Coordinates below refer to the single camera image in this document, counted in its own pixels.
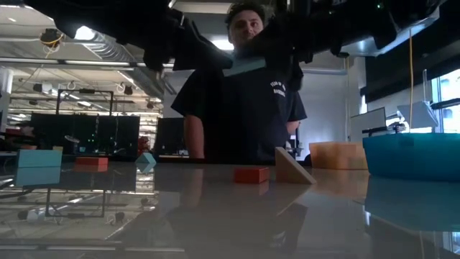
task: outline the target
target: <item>black t-shirt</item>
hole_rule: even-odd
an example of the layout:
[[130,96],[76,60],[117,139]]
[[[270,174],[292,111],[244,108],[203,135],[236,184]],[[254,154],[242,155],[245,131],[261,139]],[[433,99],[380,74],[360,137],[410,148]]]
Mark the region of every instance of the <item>black t-shirt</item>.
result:
[[225,74],[195,71],[171,107],[201,119],[206,160],[274,160],[289,140],[287,122],[307,117],[298,92],[269,68]]

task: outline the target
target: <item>man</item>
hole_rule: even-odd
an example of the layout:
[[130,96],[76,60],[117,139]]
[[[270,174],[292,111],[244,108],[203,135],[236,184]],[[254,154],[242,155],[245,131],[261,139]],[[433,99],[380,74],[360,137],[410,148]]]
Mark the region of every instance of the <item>man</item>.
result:
[[[235,63],[248,64],[239,59],[239,50],[264,29],[264,20],[258,4],[232,5],[226,25]],[[284,146],[306,118],[288,81],[268,64],[243,73],[196,70],[171,106],[185,117],[190,157],[235,163],[274,160],[275,147]]]

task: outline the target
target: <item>man's arm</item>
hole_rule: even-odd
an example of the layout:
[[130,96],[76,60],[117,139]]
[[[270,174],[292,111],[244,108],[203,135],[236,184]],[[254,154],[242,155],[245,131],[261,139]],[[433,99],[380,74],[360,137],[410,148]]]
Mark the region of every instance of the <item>man's arm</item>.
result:
[[200,118],[194,115],[185,116],[184,137],[190,158],[204,158],[204,131]]
[[171,105],[184,116],[184,138],[190,158],[204,158],[204,115],[206,85],[198,71],[192,73]]
[[295,93],[293,98],[293,107],[290,111],[290,116],[287,120],[286,127],[289,134],[294,135],[295,130],[299,127],[300,121],[306,119],[307,114],[305,113],[305,108],[303,107],[302,100],[298,92]]

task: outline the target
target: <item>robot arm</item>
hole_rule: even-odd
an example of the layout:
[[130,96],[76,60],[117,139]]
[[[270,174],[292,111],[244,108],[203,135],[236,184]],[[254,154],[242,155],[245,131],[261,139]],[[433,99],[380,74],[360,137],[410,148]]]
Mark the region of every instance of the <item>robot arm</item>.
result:
[[[52,17],[69,37],[75,37],[76,30],[85,25],[118,43],[144,49],[144,62],[156,71],[171,58],[175,59],[174,70],[231,67],[230,56],[201,36],[182,12],[169,8],[169,1],[24,0]],[[288,9],[286,0],[277,0],[276,16],[248,44],[245,55],[283,49],[286,56],[308,63],[315,53],[329,49],[340,55],[341,46],[368,37],[382,48],[401,29],[425,19],[445,0],[290,1]]]

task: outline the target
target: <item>reflective table surface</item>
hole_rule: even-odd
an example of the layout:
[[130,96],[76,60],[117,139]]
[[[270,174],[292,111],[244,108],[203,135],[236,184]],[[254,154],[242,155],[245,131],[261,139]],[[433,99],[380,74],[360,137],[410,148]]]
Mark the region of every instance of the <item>reflective table surface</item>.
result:
[[235,184],[236,167],[14,171],[0,258],[460,258],[459,183],[308,169],[316,185]]

